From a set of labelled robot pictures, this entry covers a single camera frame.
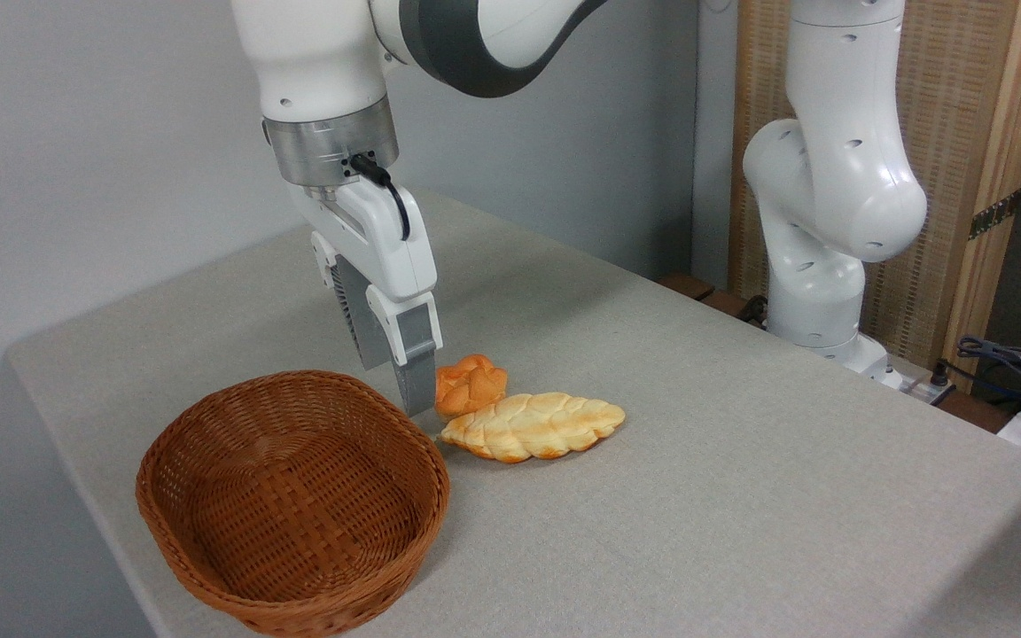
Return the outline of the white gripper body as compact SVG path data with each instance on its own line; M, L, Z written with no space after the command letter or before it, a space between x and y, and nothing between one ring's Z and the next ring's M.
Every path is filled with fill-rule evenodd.
M337 255L394 302L429 293L436 286L428 233L414 195L404 187L396 190L408 214L406 239L400 209L386 187L360 179L332 193L294 184L287 189L297 210L323 239L315 242L317 263L328 287L333 286L328 267L335 265Z

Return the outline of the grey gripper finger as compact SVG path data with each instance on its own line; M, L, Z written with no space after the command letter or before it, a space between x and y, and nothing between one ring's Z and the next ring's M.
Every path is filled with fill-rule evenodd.
M324 286L335 292L364 370L392 360L392 348L384 328L366 299L369 280L344 255L337 253L317 230L311 233L311 244Z
M416 416L436 404L436 352L443 347L436 300L431 292L394 301L376 285L366 302L386 336L402 408Z

